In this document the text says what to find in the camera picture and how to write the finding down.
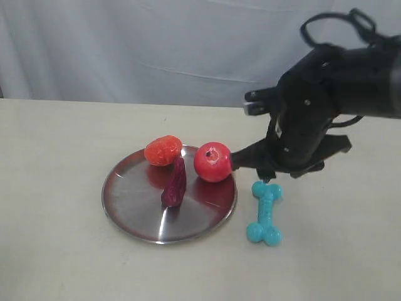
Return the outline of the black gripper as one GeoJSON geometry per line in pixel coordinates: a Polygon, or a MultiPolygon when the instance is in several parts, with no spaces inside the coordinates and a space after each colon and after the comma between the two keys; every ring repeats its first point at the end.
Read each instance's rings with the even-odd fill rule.
{"type": "Polygon", "coordinates": [[[298,178],[320,171],[325,160],[352,147],[346,135],[326,133],[331,121],[327,114],[273,117],[265,138],[231,154],[232,169],[254,169],[265,183],[278,172],[298,178]]]}

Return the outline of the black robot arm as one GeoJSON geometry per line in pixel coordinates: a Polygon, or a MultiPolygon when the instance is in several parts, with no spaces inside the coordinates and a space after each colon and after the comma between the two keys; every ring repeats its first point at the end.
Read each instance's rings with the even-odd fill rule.
{"type": "Polygon", "coordinates": [[[233,170],[255,169],[264,181],[320,171],[352,146],[330,129],[363,117],[400,118],[400,38],[354,50],[316,46],[276,86],[247,92],[244,111],[269,114],[270,122],[265,138],[231,154],[233,170]]]}

